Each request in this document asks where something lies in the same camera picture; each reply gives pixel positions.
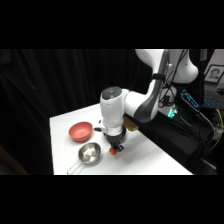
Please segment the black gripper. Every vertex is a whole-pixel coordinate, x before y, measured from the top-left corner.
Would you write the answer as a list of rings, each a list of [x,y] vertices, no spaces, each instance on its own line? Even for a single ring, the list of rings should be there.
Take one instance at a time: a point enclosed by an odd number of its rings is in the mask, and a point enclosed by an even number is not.
[[[112,145],[112,143],[119,144],[118,145],[119,153],[124,150],[124,146],[120,144],[126,134],[126,128],[124,126],[118,126],[115,128],[104,128],[103,134],[105,135],[106,140],[111,144],[110,148],[111,155],[115,156],[117,154],[115,146]]]

